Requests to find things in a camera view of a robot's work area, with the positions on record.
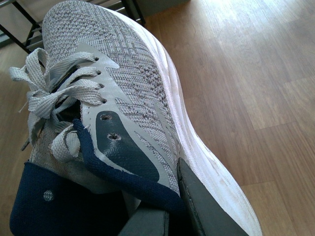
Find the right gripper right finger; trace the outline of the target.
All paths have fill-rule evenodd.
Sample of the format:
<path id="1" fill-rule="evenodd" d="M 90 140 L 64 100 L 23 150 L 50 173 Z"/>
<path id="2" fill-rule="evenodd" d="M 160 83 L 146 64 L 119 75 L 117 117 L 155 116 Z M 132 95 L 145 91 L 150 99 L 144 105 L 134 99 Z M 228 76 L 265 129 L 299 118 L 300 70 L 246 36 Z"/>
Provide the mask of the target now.
<path id="1" fill-rule="evenodd" d="M 223 210 L 184 159 L 177 165 L 179 190 L 196 236 L 246 236 Z"/>

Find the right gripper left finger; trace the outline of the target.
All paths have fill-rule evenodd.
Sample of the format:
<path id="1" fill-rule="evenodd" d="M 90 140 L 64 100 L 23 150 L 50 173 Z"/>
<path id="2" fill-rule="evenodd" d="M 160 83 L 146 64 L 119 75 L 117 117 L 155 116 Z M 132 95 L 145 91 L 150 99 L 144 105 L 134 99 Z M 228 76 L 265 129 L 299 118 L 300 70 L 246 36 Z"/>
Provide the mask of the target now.
<path id="1" fill-rule="evenodd" d="M 139 206 L 119 235 L 167 236 L 169 235 L 169 213 L 150 206 Z"/>

